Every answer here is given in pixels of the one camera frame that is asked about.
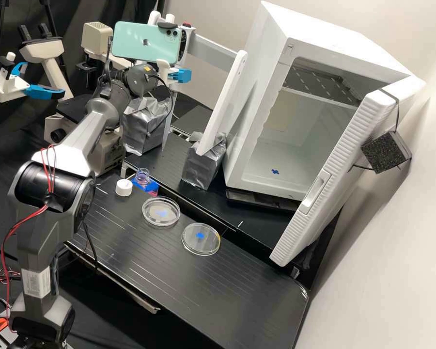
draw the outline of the robotic arm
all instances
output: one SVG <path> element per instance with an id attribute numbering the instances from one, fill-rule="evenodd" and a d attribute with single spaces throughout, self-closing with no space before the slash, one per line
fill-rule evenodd
<path id="1" fill-rule="evenodd" d="M 86 116 L 46 159 L 40 152 L 16 174 L 8 196 L 22 219 L 47 205 L 48 209 L 22 224 L 17 231 L 18 261 L 23 293 L 11 309 L 9 326 L 18 339 L 11 348 L 67 348 L 65 339 L 74 321 L 70 302 L 58 292 L 55 270 L 57 248 L 72 238 L 86 216 L 95 192 L 95 176 L 87 161 L 101 134 L 119 124 L 132 97 L 152 90 L 156 71 L 140 64 L 107 72 L 92 99 Z M 43 162 L 53 166 L 54 191 L 48 192 Z"/>

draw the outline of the black table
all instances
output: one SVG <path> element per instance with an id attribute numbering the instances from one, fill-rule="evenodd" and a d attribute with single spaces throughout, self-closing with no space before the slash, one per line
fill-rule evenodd
<path id="1" fill-rule="evenodd" d="M 170 133 L 164 151 L 157 147 L 142 157 L 130 155 L 124 160 L 123 166 L 133 170 L 148 168 L 151 177 L 162 186 L 203 208 L 233 230 L 251 236 L 272 250 L 293 213 L 229 202 L 226 200 L 226 184 L 221 169 L 207 191 L 185 183 L 181 180 L 181 172 L 190 146 L 189 142 Z"/>
<path id="2" fill-rule="evenodd" d="M 181 233 L 195 220 L 181 207 L 175 225 L 148 224 L 141 206 L 150 196 L 136 187 L 129 197 L 117 196 L 118 179 L 97 187 L 86 217 L 103 273 L 138 291 L 151 312 L 171 312 L 223 348 L 293 347 L 308 304 L 301 284 L 229 242 L 226 229 L 216 254 L 192 254 Z M 93 263 L 82 232 L 68 245 L 86 250 L 82 258 Z"/>

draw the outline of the striped black surface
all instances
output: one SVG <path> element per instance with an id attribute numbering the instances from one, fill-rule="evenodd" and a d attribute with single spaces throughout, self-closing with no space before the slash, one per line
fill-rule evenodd
<path id="1" fill-rule="evenodd" d="M 126 161 L 136 168 L 148 168 L 150 175 L 158 183 L 203 208 L 234 230 L 242 231 L 271 251 L 293 213 L 229 202 L 226 199 L 226 184 L 221 169 L 207 191 L 185 183 L 181 180 L 181 172 L 189 148 L 190 143 L 170 133 L 164 151 L 157 147 L 141 157 L 130 155 Z"/>
<path id="2" fill-rule="evenodd" d="M 307 293 L 291 278 L 221 239 L 219 251 L 186 251 L 181 233 L 191 218 L 158 229 L 141 212 L 148 194 L 114 194 L 112 176 L 97 190 L 86 222 L 103 268 L 131 284 L 224 348 L 292 348 Z M 71 244 L 84 249 L 81 232 Z"/>

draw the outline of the smartphone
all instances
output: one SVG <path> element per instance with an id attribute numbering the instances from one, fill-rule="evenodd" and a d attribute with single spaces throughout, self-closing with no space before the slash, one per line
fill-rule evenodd
<path id="1" fill-rule="evenodd" d="M 156 25 L 117 22 L 113 33 L 111 52 L 114 56 L 156 62 L 164 59 L 169 64 L 178 60 L 181 30 L 160 28 Z"/>

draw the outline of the petri dish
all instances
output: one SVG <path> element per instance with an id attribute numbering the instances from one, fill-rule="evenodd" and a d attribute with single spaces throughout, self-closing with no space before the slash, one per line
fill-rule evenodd
<path id="1" fill-rule="evenodd" d="M 149 223 L 163 227 L 175 224 L 181 215 L 178 204 L 165 196 L 147 199 L 142 205 L 142 213 Z"/>
<path id="2" fill-rule="evenodd" d="M 181 241 L 186 250 L 193 254 L 208 256 L 218 251 L 221 238 L 208 224 L 192 223 L 184 229 Z"/>

